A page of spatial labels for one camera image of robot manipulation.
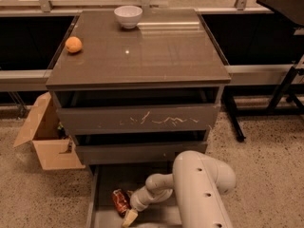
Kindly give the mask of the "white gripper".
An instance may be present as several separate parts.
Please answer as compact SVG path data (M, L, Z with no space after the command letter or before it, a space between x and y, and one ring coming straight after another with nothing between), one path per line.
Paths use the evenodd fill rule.
M145 210L150 204L168 200L172 196L172 189L164 189L158 193L152 192L146 186L134 191L127 190L126 194L130 198L130 206L123 219L123 228L128 228L138 217L138 212Z

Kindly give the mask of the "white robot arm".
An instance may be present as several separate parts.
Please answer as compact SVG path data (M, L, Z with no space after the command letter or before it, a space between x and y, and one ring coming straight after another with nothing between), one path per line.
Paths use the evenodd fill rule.
M197 151L179 153L170 174L153 174L132 193L122 228L152 203L174 196L182 228L233 228L221 196L237 184L236 174L224 161Z

